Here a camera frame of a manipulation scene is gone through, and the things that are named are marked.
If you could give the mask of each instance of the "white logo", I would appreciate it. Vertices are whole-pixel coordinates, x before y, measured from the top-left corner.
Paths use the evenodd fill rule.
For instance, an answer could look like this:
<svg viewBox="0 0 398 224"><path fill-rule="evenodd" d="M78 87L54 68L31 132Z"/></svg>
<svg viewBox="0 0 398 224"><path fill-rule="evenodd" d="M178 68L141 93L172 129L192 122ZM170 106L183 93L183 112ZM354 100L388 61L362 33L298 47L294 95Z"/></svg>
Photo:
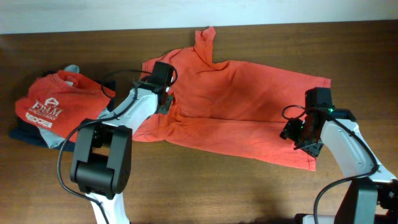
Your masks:
<svg viewBox="0 0 398 224"><path fill-rule="evenodd" d="M26 118L29 121L31 121L33 123L40 124L40 125L42 125L43 127L46 127L46 128L51 128L51 126L52 126L51 122L45 121L45 120L43 120L41 118L36 118L35 116L29 114L28 112L26 112Z"/></svg>
<svg viewBox="0 0 398 224"><path fill-rule="evenodd" d="M58 101L54 97L48 98L44 103L45 106L49 105L58 106L58 104L59 104Z"/></svg>
<svg viewBox="0 0 398 224"><path fill-rule="evenodd" d="M63 111L56 107L58 104L59 102L54 97L48 98L44 104L36 100L36 103L29 108L29 111L54 121Z"/></svg>

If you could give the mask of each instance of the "red fabric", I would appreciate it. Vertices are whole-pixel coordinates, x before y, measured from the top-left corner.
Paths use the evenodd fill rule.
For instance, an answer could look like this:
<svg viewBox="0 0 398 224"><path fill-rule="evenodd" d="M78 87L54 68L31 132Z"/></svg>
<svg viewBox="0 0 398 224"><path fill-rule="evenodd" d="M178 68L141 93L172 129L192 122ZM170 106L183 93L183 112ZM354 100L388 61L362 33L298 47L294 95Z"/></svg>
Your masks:
<svg viewBox="0 0 398 224"><path fill-rule="evenodd" d="M114 96L114 91L105 89ZM27 97L16 101L16 113L25 122L65 138L84 119L96 119L109 101L100 84L82 74L59 70L38 78ZM75 142L76 134L70 140Z"/></svg>
<svg viewBox="0 0 398 224"><path fill-rule="evenodd" d="M178 80L168 115L155 114L136 131L136 141L167 140L220 154L315 170L315 159L279 137L288 105L304 105L306 90L331 80L249 62L212 62L214 28L196 31L194 47L173 50L155 61L173 65Z"/></svg>

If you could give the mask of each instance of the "red shirt with white logo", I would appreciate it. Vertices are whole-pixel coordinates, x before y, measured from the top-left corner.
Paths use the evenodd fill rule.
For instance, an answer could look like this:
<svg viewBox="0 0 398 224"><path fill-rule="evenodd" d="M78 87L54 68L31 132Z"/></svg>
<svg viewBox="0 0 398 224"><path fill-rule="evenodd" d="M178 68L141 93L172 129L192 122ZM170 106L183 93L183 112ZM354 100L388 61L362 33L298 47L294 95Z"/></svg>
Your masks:
<svg viewBox="0 0 398 224"><path fill-rule="evenodd" d="M38 78L27 97L16 101L16 113L25 122L65 138L84 119L96 119L109 101L100 84L82 74L59 70ZM76 134L70 140L76 141Z"/></svg>

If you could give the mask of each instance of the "white wall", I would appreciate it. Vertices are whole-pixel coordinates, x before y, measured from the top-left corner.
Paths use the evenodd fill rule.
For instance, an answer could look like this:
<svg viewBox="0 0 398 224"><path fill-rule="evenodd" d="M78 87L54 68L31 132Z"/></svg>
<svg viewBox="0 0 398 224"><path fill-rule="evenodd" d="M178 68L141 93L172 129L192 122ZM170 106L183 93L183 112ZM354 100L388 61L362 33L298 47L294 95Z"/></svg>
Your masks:
<svg viewBox="0 0 398 224"><path fill-rule="evenodd" d="M0 33L398 18L398 0L0 0Z"/></svg>

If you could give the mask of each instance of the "wooden table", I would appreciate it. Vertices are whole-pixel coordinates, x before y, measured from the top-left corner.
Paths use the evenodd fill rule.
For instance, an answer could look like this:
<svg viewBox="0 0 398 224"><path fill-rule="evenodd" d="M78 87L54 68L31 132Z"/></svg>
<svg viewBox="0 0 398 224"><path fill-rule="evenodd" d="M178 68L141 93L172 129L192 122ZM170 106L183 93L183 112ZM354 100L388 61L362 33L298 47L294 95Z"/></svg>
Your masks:
<svg viewBox="0 0 398 224"><path fill-rule="evenodd" d="M333 102L349 108L379 160L398 175L397 21L217 27L214 59L245 60L332 79ZM58 183L58 151L8 138L14 102L47 70L80 66L91 78L194 44L189 29L0 36L1 223L95 223L91 205ZM120 75L119 83L132 77ZM119 86L118 91L128 91ZM72 154L62 173L68 179ZM134 223L267 223L312 213L317 193L342 174L330 151L317 171L223 156L168 142L133 143L124 203ZM75 184L67 181L77 189ZM347 185L319 211L334 214Z"/></svg>

